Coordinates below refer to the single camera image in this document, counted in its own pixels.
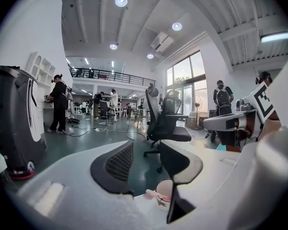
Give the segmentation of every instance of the cup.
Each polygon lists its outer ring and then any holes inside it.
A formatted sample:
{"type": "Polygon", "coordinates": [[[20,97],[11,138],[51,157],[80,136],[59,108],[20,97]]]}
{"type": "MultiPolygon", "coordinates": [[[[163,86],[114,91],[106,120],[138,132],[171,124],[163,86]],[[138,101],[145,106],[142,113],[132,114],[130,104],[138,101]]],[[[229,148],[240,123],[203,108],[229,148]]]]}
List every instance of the cup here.
{"type": "MultiPolygon", "coordinates": [[[[168,196],[169,198],[172,198],[172,188],[173,188],[173,181],[171,179],[167,179],[167,180],[163,180],[161,182],[159,182],[159,184],[156,187],[156,192],[164,195],[164,196],[168,196]]],[[[169,206],[171,204],[171,201],[166,201],[162,198],[160,198],[159,196],[156,197],[157,203],[158,203],[158,207],[161,210],[168,210],[169,206]]]]}

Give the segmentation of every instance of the railing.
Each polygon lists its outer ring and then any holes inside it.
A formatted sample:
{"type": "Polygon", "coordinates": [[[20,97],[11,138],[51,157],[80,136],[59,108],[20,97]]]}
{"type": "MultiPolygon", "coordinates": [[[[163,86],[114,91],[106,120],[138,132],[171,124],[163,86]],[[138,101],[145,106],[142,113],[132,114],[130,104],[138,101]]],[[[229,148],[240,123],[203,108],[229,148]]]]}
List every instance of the railing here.
{"type": "Polygon", "coordinates": [[[117,81],[117,82],[125,82],[132,83],[143,86],[150,86],[150,83],[155,85],[156,80],[141,78],[129,74],[119,73],[119,72],[111,72],[105,70],[97,70],[97,69],[87,69],[87,68],[72,68],[70,65],[69,69],[72,77],[74,78],[89,78],[89,79],[102,79],[109,81],[117,81]]]}

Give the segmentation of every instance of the white shirt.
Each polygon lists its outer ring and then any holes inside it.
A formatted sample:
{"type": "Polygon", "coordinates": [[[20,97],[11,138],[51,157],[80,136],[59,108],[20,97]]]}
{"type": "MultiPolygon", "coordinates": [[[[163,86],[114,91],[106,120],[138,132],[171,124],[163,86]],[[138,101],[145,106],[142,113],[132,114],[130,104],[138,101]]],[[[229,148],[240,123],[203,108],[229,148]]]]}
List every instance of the white shirt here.
{"type": "Polygon", "coordinates": [[[113,94],[112,92],[110,92],[110,95],[112,97],[111,98],[111,105],[117,107],[117,103],[119,101],[119,96],[116,93],[113,94]]]}

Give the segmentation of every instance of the air conditioner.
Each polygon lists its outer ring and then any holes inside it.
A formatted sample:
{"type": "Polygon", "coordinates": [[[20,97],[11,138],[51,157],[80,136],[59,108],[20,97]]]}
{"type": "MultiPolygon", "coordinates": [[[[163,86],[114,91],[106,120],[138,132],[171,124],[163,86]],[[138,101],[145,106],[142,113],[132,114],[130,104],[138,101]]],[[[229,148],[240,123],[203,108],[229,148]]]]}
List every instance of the air conditioner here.
{"type": "Polygon", "coordinates": [[[163,52],[173,42],[173,38],[164,32],[160,32],[159,35],[153,40],[150,47],[153,48],[156,52],[163,52]]]}

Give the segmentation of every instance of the black shirt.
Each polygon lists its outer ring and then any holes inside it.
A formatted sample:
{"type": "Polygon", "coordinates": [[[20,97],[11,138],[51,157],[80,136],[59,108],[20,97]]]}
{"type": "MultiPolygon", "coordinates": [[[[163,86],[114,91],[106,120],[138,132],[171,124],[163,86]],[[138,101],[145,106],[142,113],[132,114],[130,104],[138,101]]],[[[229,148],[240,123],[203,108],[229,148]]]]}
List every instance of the black shirt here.
{"type": "Polygon", "coordinates": [[[65,97],[66,85],[60,81],[56,83],[53,91],[51,92],[51,96],[53,97],[53,107],[54,109],[66,109],[67,100],[65,97]]]}
{"type": "MultiPolygon", "coordinates": [[[[223,89],[223,87],[224,87],[223,84],[220,84],[220,85],[218,86],[218,88],[219,88],[220,90],[223,89]]],[[[226,86],[225,90],[227,91],[228,95],[233,94],[233,92],[231,91],[230,87],[226,86]]],[[[216,103],[216,94],[217,94],[217,91],[216,91],[216,89],[215,89],[215,91],[213,92],[213,100],[214,100],[215,103],[216,103]]]]}
{"type": "Polygon", "coordinates": [[[96,95],[96,97],[94,98],[94,103],[95,103],[95,104],[99,104],[100,100],[101,100],[101,94],[98,93],[98,94],[96,95]]]}

